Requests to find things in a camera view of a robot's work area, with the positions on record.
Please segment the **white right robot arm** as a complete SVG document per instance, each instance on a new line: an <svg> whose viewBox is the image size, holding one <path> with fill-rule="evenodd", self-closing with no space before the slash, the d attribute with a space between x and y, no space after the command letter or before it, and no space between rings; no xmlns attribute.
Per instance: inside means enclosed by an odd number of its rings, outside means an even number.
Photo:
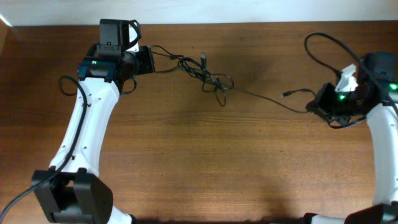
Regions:
<svg viewBox="0 0 398 224"><path fill-rule="evenodd" d="M374 149L376 188L369 208L333 218L306 213L304 223L397 223L397 75L396 56L366 54L361 66L343 69L337 85L326 83L306 109L341 128L353 116L367 122Z"/></svg>

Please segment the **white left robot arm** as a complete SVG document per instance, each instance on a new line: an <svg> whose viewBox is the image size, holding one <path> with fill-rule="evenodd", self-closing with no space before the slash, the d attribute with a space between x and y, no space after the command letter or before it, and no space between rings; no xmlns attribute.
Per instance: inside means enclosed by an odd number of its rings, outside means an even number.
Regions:
<svg viewBox="0 0 398 224"><path fill-rule="evenodd" d="M99 42L78 66L75 107L65 137L46 170L37 170L34 193L50 223L135 223L114 205L99 178L101 147L111 113L128 80L154 72L150 47L138 44L136 20L101 19Z"/></svg>

